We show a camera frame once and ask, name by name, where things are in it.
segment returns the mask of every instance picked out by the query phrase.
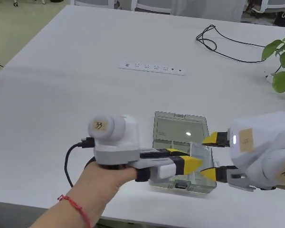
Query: white motor housing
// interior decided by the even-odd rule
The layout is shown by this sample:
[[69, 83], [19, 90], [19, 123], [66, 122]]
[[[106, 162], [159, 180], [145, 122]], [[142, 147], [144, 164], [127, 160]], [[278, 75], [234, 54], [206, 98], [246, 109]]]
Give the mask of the white motor housing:
[[235, 119], [230, 152], [234, 165], [252, 182], [285, 185], [285, 112]]
[[131, 117], [97, 115], [89, 123], [88, 134], [95, 139], [98, 164], [127, 164], [140, 158], [138, 125]]

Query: red string bracelet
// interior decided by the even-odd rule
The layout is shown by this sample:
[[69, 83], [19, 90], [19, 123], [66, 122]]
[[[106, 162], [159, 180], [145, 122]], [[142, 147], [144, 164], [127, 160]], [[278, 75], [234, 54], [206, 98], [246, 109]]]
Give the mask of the red string bracelet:
[[62, 201], [62, 200], [67, 200], [67, 201], [69, 201], [70, 204], [71, 204], [71, 206], [72, 206], [73, 208], [75, 208], [75, 209], [79, 212], [79, 214], [81, 215], [82, 219], [83, 219], [84, 222], [86, 223], [86, 227], [87, 227], [87, 228], [91, 228], [90, 220], [89, 220], [88, 216], [83, 212], [81, 206], [77, 205], [77, 204], [76, 204], [71, 198], [69, 198], [68, 196], [61, 195], [61, 196], [58, 197], [57, 200], [59, 200], [59, 201]]

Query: table surface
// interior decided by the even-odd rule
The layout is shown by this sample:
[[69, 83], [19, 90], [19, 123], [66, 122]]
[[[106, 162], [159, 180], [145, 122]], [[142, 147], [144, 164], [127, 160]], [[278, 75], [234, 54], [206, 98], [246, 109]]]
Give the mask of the table surface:
[[[209, 24], [224, 35], [265, 45], [285, 28], [67, 6], [0, 71], [0, 202], [49, 208], [69, 190], [67, 149], [87, 136], [95, 113], [129, 114], [142, 147], [152, 145], [154, 111], [205, 116], [224, 131], [239, 116], [285, 110], [264, 75], [278, 59], [235, 62], [207, 51], [195, 37]], [[259, 60], [261, 48], [208, 37], [218, 50]], [[180, 66], [186, 76], [118, 68], [123, 60]], [[92, 156], [70, 156], [73, 181]], [[228, 149], [214, 149], [221, 165]], [[104, 218], [184, 228], [285, 227], [285, 191], [254, 193], [226, 184], [206, 196], [159, 192], [148, 183], [124, 185]]]

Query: clear plastic box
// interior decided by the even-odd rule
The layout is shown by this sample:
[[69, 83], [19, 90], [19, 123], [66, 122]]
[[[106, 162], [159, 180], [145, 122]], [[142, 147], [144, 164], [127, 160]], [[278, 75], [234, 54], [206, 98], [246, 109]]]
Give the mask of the clear plastic box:
[[[163, 119], [162, 117], [164, 117], [165, 122], [159, 123], [161, 119]], [[166, 140], [171, 136], [175, 136], [175, 133], [170, 131], [178, 131], [178, 134], [186, 134], [187, 132], [190, 132], [191, 137], [182, 138], [178, 135], [176, 137], [178, 141], [174, 141], [172, 138], [170, 140]], [[199, 173], [199, 171], [203, 169], [214, 166], [212, 150], [209, 147], [200, 144], [202, 139], [208, 135], [209, 133], [205, 117], [156, 112], [154, 121], [153, 147], [155, 149], [174, 148], [187, 152], [192, 157], [202, 159], [203, 165], [199, 167], [196, 172], [189, 175], [178, 175], [165, 179], [161, 182], [153, 182], [150, 180], [149, 184], [155, 187], [198, 193], [210, 193], [213, 189], [215, 189], [217, 183], [203, 177]]]

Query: power strip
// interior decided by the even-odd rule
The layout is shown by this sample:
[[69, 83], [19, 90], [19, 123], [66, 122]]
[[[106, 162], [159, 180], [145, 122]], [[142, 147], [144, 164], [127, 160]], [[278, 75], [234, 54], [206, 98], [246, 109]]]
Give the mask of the power strip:
[[186, 75], [185, 71], [181, 68], [162, 66], [158, 64], [130, 63], [130, 62], [124, 61], [119, 65], [118, 68], [163, 73], [163, 74], [170, 74], [170, 75]]

